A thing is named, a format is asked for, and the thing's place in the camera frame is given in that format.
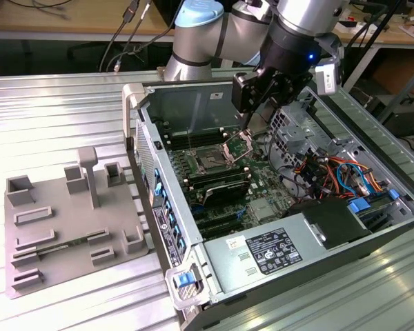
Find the blue tab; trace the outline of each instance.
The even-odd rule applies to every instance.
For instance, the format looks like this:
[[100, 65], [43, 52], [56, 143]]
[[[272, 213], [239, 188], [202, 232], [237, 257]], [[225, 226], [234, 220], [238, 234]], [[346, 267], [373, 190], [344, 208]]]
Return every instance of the blue tab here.
[[168, 215], [168, 219], [170, 219], [170, 226], [173, 227], [177, 220], [172, 212]]
[[393, 188], [391, 190], [389, 190], [389, 195], [393, 200], [396, 200], [400, 197], [400, 194], [398, 191], [394, 190]]
[[158, 183], [157, 184], [157, 187], [155, 188], [155, 195], [160, 195], [162, 189], [163, 189], [163, 184], [162, 183]]
[[183, 288], [184, 286], [192, 285], [194, 283], [196, 283], [196, 279], [192, 272], [185, 272], [177, 278], [178, 288]]
[[178, 225], [175, 226], [175, 229], [173, 230], [173, 235], [175, 237], [179, 237], [181, 235], [181, 231], [179, 230]]
[[370, 208], [370, 204], [364, 198], [352, 200], [349, 207], [353, 212], [361, 212], [362, 210]]
[[215, 0], [185, 0], [175, 25], [180, 28], [203, 26], [220, 18], [224, 7]]
[[180, 238], [178, 240], [178, 243], [179, 243], [179, 248], [182, 251], [182, 254], [184, 254], [186, 252], [186, 243], [184, 243], [184, 239]]

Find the connector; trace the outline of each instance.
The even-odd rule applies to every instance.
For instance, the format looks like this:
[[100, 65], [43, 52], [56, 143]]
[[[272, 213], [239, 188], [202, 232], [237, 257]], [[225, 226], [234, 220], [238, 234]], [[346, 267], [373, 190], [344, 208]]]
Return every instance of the connector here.
[[166, 216], [168, 216], [170, 214], [170, 212], [172, 211], [172, 205], [170, 204], [169, 201], [166, 202]]
[[139, 5], [139, 0], [133, 0], [130, 2], [130, 5], [126, 8], [126, 11], [123, 14], [123, 21], [124, 23], [130, 23], [133, 18], [135, 17], [135, 14], [137, 13]]
[[176, 240], [181, 236], [181, 230], [179, 229], [178, 225], [175, 225], [175, 229], [173, 229], [173, 236]]
[[169, 220], [169, 224], [172, 228], [175, 225], [177, 225], [177, 219], [176, 219], [175, 215], [173, 214], [173, 212], [170, 212], [170, 214], [168, 215], [168, 220]]
[[186, 252], [186, 248], [187, 248], [186, 243], [184, 242], [184, 239], [179, 238], [177, 245], [178, 245], [178, 248], [181, 254], [184, 255], [184, 253]]
[[163, 184], [160, 182], [157, 184], [157, 186], [155, 187], [155, 195], [161, 195], [161, 191], [163, 190]]
[[113, 72], [118, 72], [120, 68], [121, 68], [121, 60], [118, 59], [115, 66], [113, 67]]

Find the power cord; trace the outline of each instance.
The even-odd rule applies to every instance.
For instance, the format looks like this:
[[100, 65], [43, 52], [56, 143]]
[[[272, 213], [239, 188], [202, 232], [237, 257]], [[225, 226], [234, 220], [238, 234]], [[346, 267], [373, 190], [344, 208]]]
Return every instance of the power cord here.
[[130, 23], [133, 20], [133, 17], [137, 13], [138, 5], [139, 5], [139, 0], [132, 0], [130, 2], [130, 5], [124, 11], [123, 21], [121, 22], [121, 25], [118, 27], [118, 30], [113, 34], [112, 39], [109, 41], [109, 44], [107, 45], [106, 50], [104, 51], [103, 57], [101, 58], [101, 61], [99, 62], [98, 72], [101, 72], [101, 70], [103, 69], [104, 60], [106, 60], [106, 57], [108, 56], [109, 50], [112, 47], [112, 44], [114, 43], [115, 39], [118, 37], [120, 32], [124, 29], [124, 26], [126, 26], [127, 23]]
[[170, 22], [170, 24], [168, 25], [168, 28], [166, 29], [166, 30], [164, 30], [162, 33], [160, 33], [160, 34], [158, 34], [156, 37], [153, 37], [150, 41], [147, 41], [146, 43], [144, 43], [144, 44], [142, 44], [141, 46], [139, 46], [136, 50], [133, 50], [133, 51], [131, 51], [131, 52], [129, 52], [129, 51], [124, 51], [124, 52], [121, 52], [121, 53], [119, 53], [118, 55], [115, 55], [110, 61], [109, 61], [109, 64], [106, 66], [106, 72], [108, 72], [109, 71], [109, 68], [111, 67], [111, 65], [112, 65], [112, 63], [115, 61], [115, 60], [117, 60], [118, 58], [121, 58], [121, 57], [123, 57], [124, 55], [135, 55], [135, 54], [137, 54], [137, 53], [139, 53], [139, 52], [141, 52], [144, 48], [146, 48], [147, 46], [149, 46], [149, 45], [151, 45], [151, 44], [153, 44], [154, 42], [156, 42], [156, 40], [158, 40], [158, 39], [160, 39], [160, 38], [162, 38], [163, 36], [165, 36], [166, 34], [168, 34], [169, 33], [169, 31], [170, 30], [172, 30], [172, 27], [173, 27], [173, 24], [175, 24], [175, 21], [176, 21], [176, 19], [177, 19], [177, 16], [178, 16], [178, 14], [179, 14], [179, 11], [181, 10], [181, 7], [182, 7], [182, 4], [184, 3], [184, 0], [181, 0], [180, 2], [179, 2], [179, 6], [178, 6], [178, 9], [177, 9], [177, 11], [176, 11], [176, 13], [175, 13], [175, 15], [173, 16], [173, 18], [172, 18], [172, 21]]

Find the pci slot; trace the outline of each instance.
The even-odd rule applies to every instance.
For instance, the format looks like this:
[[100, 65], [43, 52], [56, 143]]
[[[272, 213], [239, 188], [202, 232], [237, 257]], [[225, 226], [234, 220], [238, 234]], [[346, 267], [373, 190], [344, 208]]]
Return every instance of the pci slot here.
[[199, 230], [202, 230], [202, 229], [210, 228], [212, 226], [219, 225], [225, 222], [234, 221], [236, 219], [237, 219], [236, 214], [231, 214], [231, 215], [220, 217], [217, 219], [209, 219], [205, 222], [198, 223], [197, 226]]
[[235, 219], [234, 221], [229, 221], [224, 224], [221, 224], [220, 226], [214, 227], [214, 228], [205, 228], [202, 230], [199, 230], [203, 237], [210, 238], [218, 235], [226, 234], [227, 232], [230, 232], [231, 230], [238, 230], [242, 227], [242, 222], [238, 219]]

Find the wire bundle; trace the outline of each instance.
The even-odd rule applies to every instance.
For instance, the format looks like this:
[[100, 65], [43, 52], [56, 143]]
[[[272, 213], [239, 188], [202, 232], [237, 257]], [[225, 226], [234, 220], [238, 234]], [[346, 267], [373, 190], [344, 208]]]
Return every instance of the wire bundle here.
[[[310, 165], [314, 163], [315, 167], [318, 164], [319, 168], [326, 171], [323, 175], [317, 175], [317, 178], [313, 179], [314, 183], [311, 184], [315, 189], [317, 188], [320, 190], [319, 199], [322, 199], [325, 196], [335, 196], [343, 199], [358, 197], [359, 193], [348, 184], [350, 176], [353, 175], [352, 171], [358, 173], [361, 177], [369, 194], [376, 194], [383, 191], [379, 184], [377, 184], [372, 170], [367, 166], [360, 164], [355, 160], [345, 160], [340, 157], [325, 157], [325, 159], [327, 159], [326, 163], [316, 163], [316, 160], [320, 158], [322, 157], [307, 157], [301, 165], [294, 170], [295, 174], [299, 175], [305, 170], [307, 163]], [[322, 183], [321, 180], [323, 179], [323, 176], [325, 176], [325, 179], [323, 184], [320, 185], [319, 183]]]

